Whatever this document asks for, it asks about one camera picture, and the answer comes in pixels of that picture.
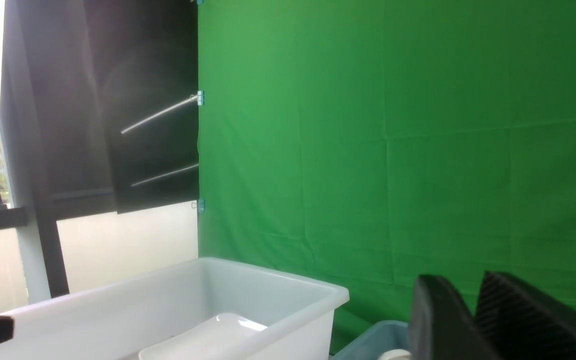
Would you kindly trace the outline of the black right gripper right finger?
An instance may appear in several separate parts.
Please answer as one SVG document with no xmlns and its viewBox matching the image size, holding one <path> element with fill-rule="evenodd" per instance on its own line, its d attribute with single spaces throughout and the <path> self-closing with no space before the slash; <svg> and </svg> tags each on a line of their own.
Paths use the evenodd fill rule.
<svg viewBox="0 0 576 360">
<path fill-rule="evenodd" d="M 576 360 L 576 310 L 510 273 L 484 274 L 474 322 L 505 360 Z"/>
</svg>

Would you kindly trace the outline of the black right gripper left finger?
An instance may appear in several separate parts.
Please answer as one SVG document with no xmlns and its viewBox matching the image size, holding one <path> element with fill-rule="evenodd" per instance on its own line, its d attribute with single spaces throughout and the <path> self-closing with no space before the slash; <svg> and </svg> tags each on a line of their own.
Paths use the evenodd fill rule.
<svg viewBox="0 0 576 360">
<path fill-rule="evenodd" d="M 419 275 L 408 323 L 412 360 L 500 360 L 461 294 L 443 276 Z"/>
</svg>

